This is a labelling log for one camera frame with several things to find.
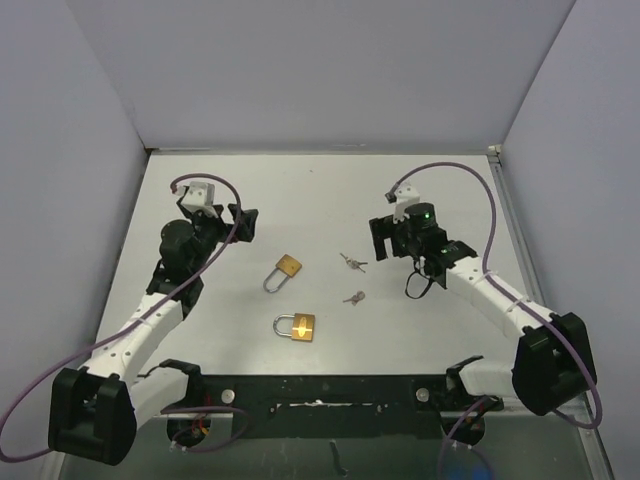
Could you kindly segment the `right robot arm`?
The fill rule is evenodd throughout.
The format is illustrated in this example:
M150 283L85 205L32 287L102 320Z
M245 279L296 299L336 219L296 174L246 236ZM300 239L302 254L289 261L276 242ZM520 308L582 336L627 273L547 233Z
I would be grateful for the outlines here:
M469 408L480 396L518 399L543 416L588 390L597 378L584 322L541 306L484 269L466 243L448 238L435 208L420 202L369 222L377 260L408 257L415 273L468 302L515 345L513 360L474 356L447 370L448 402Z

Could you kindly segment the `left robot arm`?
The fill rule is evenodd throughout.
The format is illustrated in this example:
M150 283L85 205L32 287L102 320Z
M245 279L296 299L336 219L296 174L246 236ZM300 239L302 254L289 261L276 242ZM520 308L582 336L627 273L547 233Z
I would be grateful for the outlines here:
M221 219L229 211L231 224ZM201 369L166 360L140 378L139 373L165 337L195 307L204 283L202 271L220 244L251 242L256 209L215 205L161 230L160 258L138 306L113 340L77 369L64 368L52 384L48 446L51 450L119 464L131 449L136 432L166 407L190 411L204 405Z

